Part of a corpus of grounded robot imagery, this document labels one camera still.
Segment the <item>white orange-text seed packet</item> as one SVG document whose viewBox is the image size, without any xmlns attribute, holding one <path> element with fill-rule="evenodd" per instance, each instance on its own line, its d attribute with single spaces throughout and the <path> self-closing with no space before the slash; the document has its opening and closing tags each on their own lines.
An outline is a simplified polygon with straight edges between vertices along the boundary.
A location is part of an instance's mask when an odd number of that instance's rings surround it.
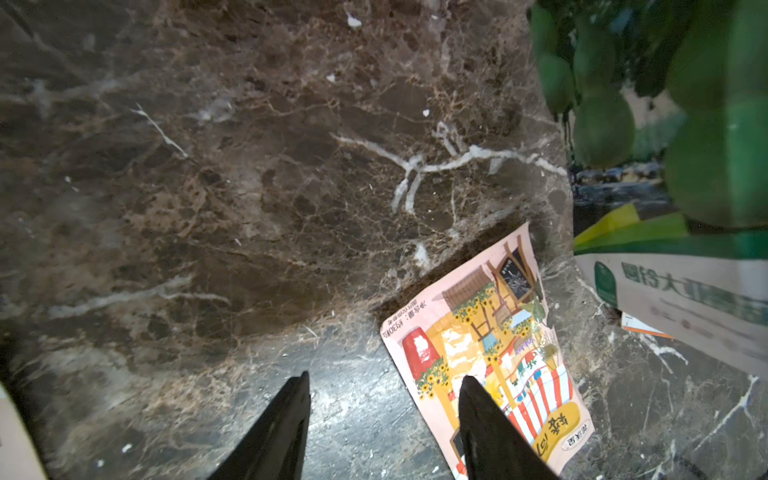
<svg viewBox="0 0 768 480">
<path fill-rule="evenodd" d="M 472 376 L 554 473 L 594 432 L 568 373 L 523 225 L 422 290 L 380 328 L 452 475 L 468 476 L 459 392 Z"/>
</svg>

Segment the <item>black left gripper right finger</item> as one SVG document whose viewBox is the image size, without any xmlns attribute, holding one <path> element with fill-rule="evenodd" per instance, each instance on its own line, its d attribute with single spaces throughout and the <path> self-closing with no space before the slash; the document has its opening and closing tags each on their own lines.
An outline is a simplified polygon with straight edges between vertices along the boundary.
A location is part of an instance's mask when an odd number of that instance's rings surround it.
<svg viewBox="0 0 768 480">
<path fill-rule="evenodd" d="M 469 479 L 558 478 L 475 377 L 467 375 L 463 378 L 458 405 Z"/>
</svg>

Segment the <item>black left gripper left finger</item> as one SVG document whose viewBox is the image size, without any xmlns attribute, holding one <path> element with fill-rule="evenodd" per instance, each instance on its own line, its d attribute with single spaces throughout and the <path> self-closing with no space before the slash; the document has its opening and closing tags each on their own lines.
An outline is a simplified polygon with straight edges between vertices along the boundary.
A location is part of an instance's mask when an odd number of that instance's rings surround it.
<svg viewBox="0 0 768 480">
<path fill-rule="evenodd" d="M 310 376 L 304 371 L 286 381 L 209 479 L 301 478 L 310 412 Z"/>
</svg>

